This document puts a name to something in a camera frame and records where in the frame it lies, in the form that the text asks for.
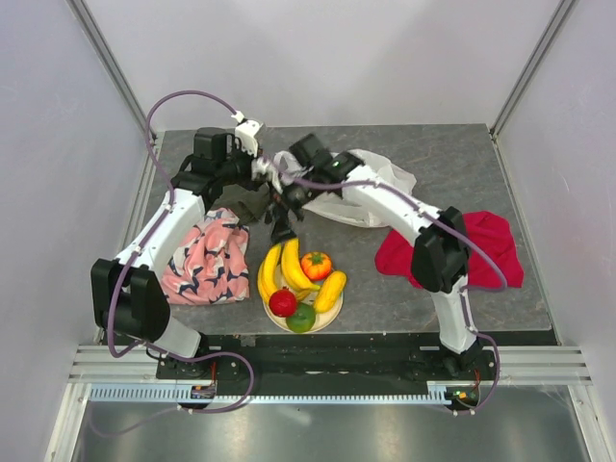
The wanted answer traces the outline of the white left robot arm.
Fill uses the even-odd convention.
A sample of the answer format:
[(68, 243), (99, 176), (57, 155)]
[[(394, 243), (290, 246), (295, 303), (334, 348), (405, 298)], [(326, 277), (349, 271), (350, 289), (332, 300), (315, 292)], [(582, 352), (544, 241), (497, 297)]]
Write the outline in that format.
[(170, 180), (163, 203), (139, 235), (112, 260), (99, 259), (90, 280), (96, 324), (107, 334), (147, 343), (178, 356), (178, 368), (190, 378), (203, 377), (211, 355), (201, 349), (201, 334), (175, 319), (160, 279), (184, 237), (201, 221), (228, 185), (259, 185), (253, 172), (262, 149), (260, 122), (246, 119), (234, 130), (199, 129), (193, 152)]

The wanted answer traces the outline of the yellow fake banana bunch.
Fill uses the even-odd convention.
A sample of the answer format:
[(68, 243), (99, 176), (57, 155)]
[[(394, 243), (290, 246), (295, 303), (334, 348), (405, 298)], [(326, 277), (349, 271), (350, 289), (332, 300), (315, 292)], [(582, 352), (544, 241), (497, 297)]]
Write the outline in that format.
[(269, 249), (258, 270), (257, 287), (266, 304), (281, 289), (290, 289), (296, 295), (309, 295), (321, 288), (301, 268), (298, 238), (275, 244)]

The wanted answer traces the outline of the red fake apple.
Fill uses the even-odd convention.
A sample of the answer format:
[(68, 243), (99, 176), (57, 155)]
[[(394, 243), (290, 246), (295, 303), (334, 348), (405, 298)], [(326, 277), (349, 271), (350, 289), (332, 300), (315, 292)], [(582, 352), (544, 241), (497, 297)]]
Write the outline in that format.
[(287, 288), (274, 292), (268, 302), (270, 311), (279, 318), (292, 316), (297, 309), (295, 294)]

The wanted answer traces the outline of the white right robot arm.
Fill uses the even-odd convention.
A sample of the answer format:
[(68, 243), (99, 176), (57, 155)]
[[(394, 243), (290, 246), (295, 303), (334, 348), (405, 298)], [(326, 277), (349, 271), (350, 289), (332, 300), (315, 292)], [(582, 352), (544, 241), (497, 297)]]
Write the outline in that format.
[(440, 210), (385, 180), (353, 152), (332, 155), (313, 134), (290, 147), (299, 169), (259, 159), (283, 203), (298, 212), (323, 193), (335, 193), (374, 214), (413, 246), (406, 267), (430, 292), (439, 322), (443, 372), (455, 379), (475, 368), (481, 341), (469, 308), (472, 243), (457, 209)]

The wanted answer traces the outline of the green fake lime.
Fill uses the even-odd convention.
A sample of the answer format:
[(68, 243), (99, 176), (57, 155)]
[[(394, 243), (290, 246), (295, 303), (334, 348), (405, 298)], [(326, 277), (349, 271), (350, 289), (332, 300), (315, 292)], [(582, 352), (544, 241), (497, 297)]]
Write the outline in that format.
[(309, 332), (317, 320), (317, 313), (312, 305), (299, 303), (296, 311), (285, 319), (287, 327), (294, 333)]

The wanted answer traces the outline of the yellow fake mango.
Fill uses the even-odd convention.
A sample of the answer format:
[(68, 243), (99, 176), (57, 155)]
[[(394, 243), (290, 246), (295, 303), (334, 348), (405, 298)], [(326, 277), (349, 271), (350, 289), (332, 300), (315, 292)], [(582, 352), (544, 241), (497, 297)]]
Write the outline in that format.
[(333, 271), (324, 280), (313, 304), (317, 313), (326, 313), (334, 307), (347, 284), (346, 282), (347, 275), (339, 270)]

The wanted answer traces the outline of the orange fake persimmon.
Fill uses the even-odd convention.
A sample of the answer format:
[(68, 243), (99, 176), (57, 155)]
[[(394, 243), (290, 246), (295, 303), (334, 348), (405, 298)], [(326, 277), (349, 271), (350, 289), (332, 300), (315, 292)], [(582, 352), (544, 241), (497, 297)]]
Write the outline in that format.
[(318, 251), (304, 254), (300, 259), (300, 266), (311, 281), (321, 281), (333, 270), (331, 258), (326, 253)]

